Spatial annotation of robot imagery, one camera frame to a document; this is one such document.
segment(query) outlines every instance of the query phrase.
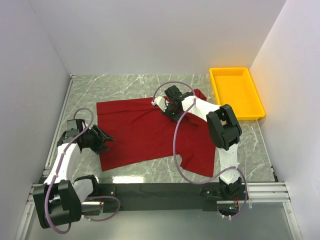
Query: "metal frame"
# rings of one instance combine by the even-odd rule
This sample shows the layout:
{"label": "metal frame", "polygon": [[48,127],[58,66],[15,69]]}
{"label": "metal frame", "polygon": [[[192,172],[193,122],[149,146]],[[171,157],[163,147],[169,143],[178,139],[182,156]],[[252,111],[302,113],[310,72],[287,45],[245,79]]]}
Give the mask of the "metal frame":
{"label": "metal frame", "polygon": [[[66,95],[64,98],[61,114],[59,116],[58,124],[57,124],[57,127],[54,132],[53,140],[51,143],[51,147],[50,147],[48,157],[47,157],[47,160],[45,163],[44,171],[42,174],[42,177],[44,177],[44,178],[47,177],[50,172],[50,165],[51,165],[50,159],[51,159],[51,156],[52,156],[54,149],[55,149],[55,146],[56,146],[57,135],[61,130],[63,116],[65,114],[66,105],[67,105],[67,102],[68,102],[68,99],[70,96],[71,87],[73,85],[75,78],[76,78],[76,75],[70,76],[70,83],[69,83],[69,86],[68,86],[68,89],[67,89],[67,92],[66,92]],[[29,224],[30,224],[30,220],[31,220],[31,217],[32,217],[33,212],[35,210],[35,204],[34,204],[34,200],[32,197],[32,192],[36,186],[39,186],[39,184],[33,184],[31,186],[31,190],[30,190],[28,199],[26,201],[26,205],[25,205],[25,209],[24,209],[21,221],[20,221],[20,225],[18,227],[16,236],[15,236],[15,240],[24,240],[26,237],[26,234],[27,234],[27,231],[29,228]],[[248,193],[249,193],[248,204],[250,207],[251,207],[252,203],[283,203],[283,207],[285,210],[288,224],[291,229],[293,239],[294,240],[302,240],[303,239],[301,232],[300,232],[300,227],[298,225],[297,219],[295,217],[295,214],[294,214],[294,211],[292,208],[292,204],[291,204],[291,200],[290,200],[290,197],[289,197],[289,194],[287,191],[287,187],[284,182],[249,182],[248,183]],[[217,201],[216,203],[219,205],[219,204],[228,204],[231,202],[232,201]],[[96,202],[86,201],[86,202],[82,203],[83,206],[96,206],[96,205],[100,205],[100,204],[101,203],[98,201],[96,201]]]}
{"label": "metal frame", "polygon": [[295,216],[292,203],[291,202],[284,202],[283,208],[285,211],[286,219],[288,220],[289,227],[293,236],[294,240],[302,240],[302,234],[300,231],[300,226],[298,224],[297,218]]}

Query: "table surface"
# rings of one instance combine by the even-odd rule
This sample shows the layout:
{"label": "table surface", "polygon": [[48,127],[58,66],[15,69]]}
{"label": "table surface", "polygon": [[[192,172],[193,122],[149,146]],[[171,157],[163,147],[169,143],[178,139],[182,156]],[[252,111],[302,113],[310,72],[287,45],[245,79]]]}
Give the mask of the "table surface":
{"label": "table surface", "polygon": [[[198,88],[207,97],[207,101],[215,103],[213,88],[208,74],[129,74],[129,75],[76,75],[70,82],[65,108],[62,110],[60,132],[55,139],[67,129],[67,120],[81,107],[90,108],[94,113],[93,124],[97,124],[97,102],[137,99],[152,97],[156,88],[168,81],[181,81]],[[159,90],[157,96],[163,96],[164,90],[170,84]],[[178,88],[187,92],[187,87]],[[89,112],[83,110],[77,118],[90,120]],[[274,182],[273,169],[263,141],[259,124],[256,120],[240,121],[242,135],[238,146],[239,168],[249,182]],[[57,156],[57,148],[50,156],[50,166],[53,166]],[[214,174],[220,170],[218,151],[215,154]],[[186,170],[182,172],[193,181],[204,181],[208,177]],[[181,183],[185,182],[176,169],[172,156],[143,161],[108,171],[101,171],[99,156],[86,148],[78,162],[75,163],[73,179],[85,175],[95,175],[99,183]]]}

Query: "wire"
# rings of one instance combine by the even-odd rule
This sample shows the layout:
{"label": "wire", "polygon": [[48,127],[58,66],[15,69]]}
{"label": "wire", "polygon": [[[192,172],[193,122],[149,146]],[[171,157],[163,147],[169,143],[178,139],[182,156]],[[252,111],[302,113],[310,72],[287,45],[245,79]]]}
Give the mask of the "wire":
{"label": "wire", "polygon": [[[68,225],[68,228],[66,230],[60,230],[58,229],[54,223],[52,222],[51,218],[50,218],[50,213],[49,213],[49,197],[50,197],[50,192],[52,190],[52,187],[58,177],[58,174],[59,174],[59,171],[60,171],[60,168],[61,168],[61,165],[62,165],[62,162],[63,162],[63,159],[64,159],[64,156],[66,155],[66,152],[68,150],[68,148],[82,135],[84,134],[88,129],[89,127],[91,126],[91,124],[93,123],[94,121],[94,113],[87,107],[80,107],[78,110],[75,111],[74,115],[73,115],[73,119],[76,118],[76,115],[79,111],[81,110],[87,110],[90,112],[91,114],[91,120],[89,122],[89,124],[78,134],[76,135],[69,143],[68,145],[64,148],[63,150],[63,153],[61,153],[61,156],[60,156],[60,159],[59,159],[59,162],[58,162],[58,165],[57,165],[57,168],[56,168],[56,171],[55,171],[55,175],[53,176],[52,178],[52,181],[48,187],[48,190],[46,192],[46,195],[45,195],[45,199],[44,199],[44,214],[45,214],[45,218],[49,224],[49,226],[55,231],[57,232],[58,234],[66,234],[70,231],[70,228],[71,228],[71,223],[69,223]],[[107,219],[110,219],[111,217],[113,217],[118,211],[119,211],[119,208],[120,208],[120,201],[119,199],[117,199],[116,197],[111,197],[111,196],[99,196],[98,198],[102,199],[102,198],[112,198],[112,199],[115,199],[117,202],[118,202],[118,209],[117,211],[112,214],[109,218]]]}
{"label": "wire", "polygon": [[[153,97],[152,97],[152,102],[155,101],[156,94],[157,94],[158,90],[159,90],[161,87],[163,87],[164,85],[167,85],[167,84],[175,84],[175,83],[176,83],[176,84],[185,85],[186,87],[188,87],[188,88],[192,91],[193,96],[196,96],[194,89],[193,89],[190,85],[188,85],[188,84],[186,84],[186,83],[184,83],[184,82],[181,82],[181,81],[168,81],[168,82],[165,82],[165,83],[161,84],[161,85],[155,90],[155,92],[154,92],[154,94],[153,94]],[[196,104],[196,98],[193,99],[193,103],[191,104],[190,107],[188,107],[188,108],[184,111],[184,113],[181,115],[181,117],[179,118],[179,120],[178,120],[178,122],[177,122],[177,124],[176,124],[176,126],[175,126],[174,135],[173,135],[173,145],[172,145],[172,149],[173,149],[173,159],[174,159],[175,166],[176,166],[179,174],[181,175],[181,177],[183,177],[184,180],[186,180],[187,182],[189,182],[189,183],[191,183],[191,184],[195,184],[195,185],[207,184],[207,183],[211,182],[212,180],[216,179],[217,177],[219,177],[219,176],[220,176],[221,174],[223,174],[224,172],[226,172],[226,171],[228,171],[228,170],[230,170],[230,169],[236,169],[236,170],[240,173],[240,175],[242,176],[243,181],[244,181],[245,197],[244,197],[243,206],[240,208],[240,210],[238,211],[238,213],[235,214],[235,215],[233,215],[233,216],[231,216],[231,218],[234,218],[234,217],[238,216],[238,214],[240,214],[240,213],[243,211],[243,209],[244,209],[244,207],[245,207],[245,205],[246,205],[246,203],[247,203],[247,198],[248,198],[247,181],[246,181],[245,175],[243,174],[243,172],[242,172],[238,167],[236,167],[236,166],[227,167],[227,168],[225,168],[224,170],[220,171],[219,173],[217,173],[216,175],[214,175],[212,178],[210,178],[210,179],[208,179],[208,180],[201,181],[201,182],[196,182],[196,181],[192,181],[192,180],[188,179],[188,178],[183,174],[183,172],[181,171],[180,166],[179,166],[179,164],[178,164],[178,160],[177,160],[177,156],[176,156],[176,142],[177,142],[178,129],[179,129],[180,123],[181,123],[182,119],[184,118],[184,116],[190,111],[190,109],[191,109],[195,104]]]}

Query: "red shirt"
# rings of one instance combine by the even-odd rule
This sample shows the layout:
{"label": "red shirt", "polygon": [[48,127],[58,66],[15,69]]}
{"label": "red shirt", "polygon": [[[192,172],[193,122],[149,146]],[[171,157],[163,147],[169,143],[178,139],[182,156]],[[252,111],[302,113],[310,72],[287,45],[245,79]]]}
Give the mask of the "red shirt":
{"label": "red shirt", "polygon": [[[198,89],[195,94],[207,100]],[[106,143],[110,150],[100,154],[102,171],[173,155],[177,123],[162,115],[159,107],[152,106],[151,101],[149,97],[96,104],[98,126],[115,138],[114,142]],[[215,152],[207,122],[188,113],[177,133],[176,154],[182,157],[180,166],[212,177]]]}

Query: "yellow tray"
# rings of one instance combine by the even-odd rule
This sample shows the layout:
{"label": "yellow tray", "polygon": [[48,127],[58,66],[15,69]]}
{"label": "yellow tray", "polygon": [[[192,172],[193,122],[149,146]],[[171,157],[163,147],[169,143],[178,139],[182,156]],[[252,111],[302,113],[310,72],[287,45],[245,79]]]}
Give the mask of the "yellow tray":
{"label": "yellow tray", "polygon": [[210,79],[216,104],[229,104],[238,120],[257,120],[265,116],[246,67],[210,68]]}

